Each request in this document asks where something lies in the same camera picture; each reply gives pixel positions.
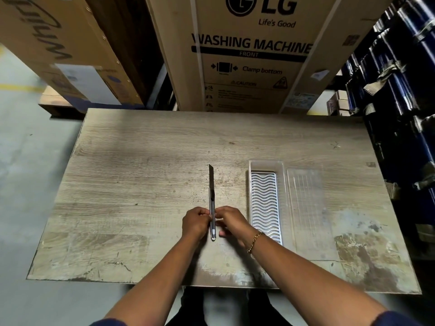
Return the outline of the stack of dark blue wrapped goods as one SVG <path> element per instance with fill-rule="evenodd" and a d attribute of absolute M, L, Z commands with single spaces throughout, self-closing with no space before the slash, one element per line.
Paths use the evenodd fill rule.
<path fill-rule="evenodd" d="M 410 255 L 435 261 L 435 0 L 393 0 L 342 72 Z"/>

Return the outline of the person's left hand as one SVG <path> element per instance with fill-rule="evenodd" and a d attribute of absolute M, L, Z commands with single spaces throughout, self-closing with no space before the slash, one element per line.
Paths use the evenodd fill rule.
<path fill-rule="evenodd" d="M 197 207 L 187 211 L 182 219 L 182 237 L 199 242 L 206 235 L 211 217 L 198 216 Z"/>

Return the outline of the clear plastic tray lid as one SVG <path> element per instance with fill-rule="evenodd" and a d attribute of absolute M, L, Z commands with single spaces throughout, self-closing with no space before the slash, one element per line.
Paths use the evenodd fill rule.
<path fill-rule="evenodd" d="M 286 169 L 295 250 L 311 261 L 339 261 L 319 170 Z"/>

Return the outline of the clear plastic tray with blades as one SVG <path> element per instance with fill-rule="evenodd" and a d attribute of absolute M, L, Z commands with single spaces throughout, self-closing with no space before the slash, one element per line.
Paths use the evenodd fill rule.
<path fill-rule="evenodd" d="M 292 249 L 285 167 L 282 161 L 251 159 L 248 168 L 249 222 L 278 244 Z"/>

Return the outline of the person's left forearm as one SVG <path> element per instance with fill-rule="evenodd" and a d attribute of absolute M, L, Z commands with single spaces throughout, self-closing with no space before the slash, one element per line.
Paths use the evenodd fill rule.
<path fill-rule="evenodd" d="M 90 326 L 163 326 L 204 232 L 184 231 L 164 258 Z"/>

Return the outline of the small stacked cardboard boxes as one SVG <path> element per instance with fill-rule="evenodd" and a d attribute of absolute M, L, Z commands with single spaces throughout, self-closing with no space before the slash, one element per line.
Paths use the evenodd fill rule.
<path fill-rule="evenodd" d="M 351 116 L 348 95 L 344 90 L 336 91 L 326 105 L 329 116 Z"/>

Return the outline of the person's dark trousers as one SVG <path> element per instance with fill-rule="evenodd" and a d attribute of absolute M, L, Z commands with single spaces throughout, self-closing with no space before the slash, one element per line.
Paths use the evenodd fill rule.
<path fill-rule="evenodd" d="M 271 304 L 266 290 L 205 290 L 186 286 L 178 312 L 165 326 L 293 326 Z"/>

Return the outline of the silver utility knife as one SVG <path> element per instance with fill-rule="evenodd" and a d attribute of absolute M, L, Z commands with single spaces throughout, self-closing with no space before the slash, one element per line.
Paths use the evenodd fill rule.
<path fill-rule="evenodd" d="M 214 181 L 214 167 L 209 166 L 209 210 L 211 216 L 210 222 L 210 238 L 215 241 L 217 238 L 216 231 L 216 217 L 215 217 L 215 181 Z"/>

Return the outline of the person's right hand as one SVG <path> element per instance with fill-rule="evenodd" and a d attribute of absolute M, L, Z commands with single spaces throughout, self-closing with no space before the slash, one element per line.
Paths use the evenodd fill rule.
<path fill-rule="evenodd" d="M 234 237 L 240 245 L 248 250 L 252 246 L 258 230 L 251 226 L 239 209 L 231 207 L 231 214 L 227 217 L 216 217 L 216 226 L 220 227 L 220 237 Z"/>

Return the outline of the large printed cardboard appliance box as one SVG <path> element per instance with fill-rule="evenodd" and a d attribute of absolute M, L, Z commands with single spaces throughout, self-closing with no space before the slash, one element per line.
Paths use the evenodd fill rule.
<path fill-rule="evenodd" d="M 146 0 L 180 111 L 309 110 L 393 0 Z"/>

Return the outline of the cardboard box with white label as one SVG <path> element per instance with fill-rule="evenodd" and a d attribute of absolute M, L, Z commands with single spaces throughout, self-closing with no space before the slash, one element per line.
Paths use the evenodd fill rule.
<path fill-rule="evenodd" d="M 0 43 L 81 113 L 145 109 L 85 0 L 0 0 Z"/>

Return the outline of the person's right forearm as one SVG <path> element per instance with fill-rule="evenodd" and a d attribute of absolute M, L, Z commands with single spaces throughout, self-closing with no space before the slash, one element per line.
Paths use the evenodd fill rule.
<path fill-rule="evenodd" d="M 308 326 L 421 326 L 259 231 L 248 250 Z"/>

